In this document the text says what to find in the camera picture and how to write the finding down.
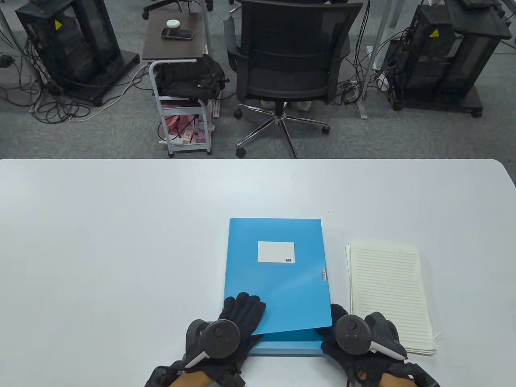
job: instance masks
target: black backpack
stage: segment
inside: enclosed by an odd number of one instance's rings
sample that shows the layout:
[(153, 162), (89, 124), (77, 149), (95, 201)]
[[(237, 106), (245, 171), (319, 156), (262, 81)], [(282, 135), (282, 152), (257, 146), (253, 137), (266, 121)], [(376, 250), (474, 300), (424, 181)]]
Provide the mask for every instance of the black backpack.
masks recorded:
[(156, 85), (159, 95), (200, 99), (204, 103), (215, 99), (225, 88), (224, 70), (207, 54), (195, 63), (165, 63), (158, 67)]

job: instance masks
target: blue plastic file folder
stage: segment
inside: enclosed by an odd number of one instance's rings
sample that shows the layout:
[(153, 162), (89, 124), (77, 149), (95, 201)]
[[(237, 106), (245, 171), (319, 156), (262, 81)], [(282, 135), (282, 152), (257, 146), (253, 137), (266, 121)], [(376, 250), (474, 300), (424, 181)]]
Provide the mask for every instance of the blue plastic file folder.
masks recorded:
[[(293, 256), (285, 244), (274, 255), (278, 244), (270, 242), (287, 243)], [(230, 219), (224, 297), (240, 292), (267, 304), (255, 331), (265, 336), (251, 354), (322, 354), (314, 328), (330, 326), (331, 311), (321, 220)]]

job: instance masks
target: white shoe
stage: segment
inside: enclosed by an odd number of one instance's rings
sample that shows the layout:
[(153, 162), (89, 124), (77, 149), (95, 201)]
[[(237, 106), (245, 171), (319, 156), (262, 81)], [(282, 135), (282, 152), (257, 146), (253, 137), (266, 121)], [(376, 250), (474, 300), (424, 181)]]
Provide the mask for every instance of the white shoe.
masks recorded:
[(274, 101), (260, 101), (260, 106), (262, 109), (274, 110), (276, 104), (274, 103)]
[(301, 111), (308, 111), (310, 106), (312, 106), (312, 101), (296, 102), (296, 106)]

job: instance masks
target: lined paper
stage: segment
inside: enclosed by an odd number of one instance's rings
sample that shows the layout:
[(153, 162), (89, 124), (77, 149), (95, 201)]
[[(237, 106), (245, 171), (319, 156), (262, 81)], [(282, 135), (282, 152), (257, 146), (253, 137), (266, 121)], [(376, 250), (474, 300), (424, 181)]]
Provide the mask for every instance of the lined paper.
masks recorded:
[(391, 320), (407, 352), (436, 350), (417, 249), (353, 241), (346, 247), (351, 312), (381, 312)]

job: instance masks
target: white table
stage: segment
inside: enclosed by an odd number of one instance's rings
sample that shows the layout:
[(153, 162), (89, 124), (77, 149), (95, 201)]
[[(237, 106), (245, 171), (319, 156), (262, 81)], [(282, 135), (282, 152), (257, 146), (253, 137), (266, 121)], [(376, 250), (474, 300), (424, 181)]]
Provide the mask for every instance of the white table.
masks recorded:
[[(441, 386), (513, 385), (516, 190), (494, 160), (1, 160), (0, 385), (142, 387), (213, 319), (231, 217), (321, 218), (419, 248)], [(326, 358), (251, 358), (250, 387), (342, 387)]]

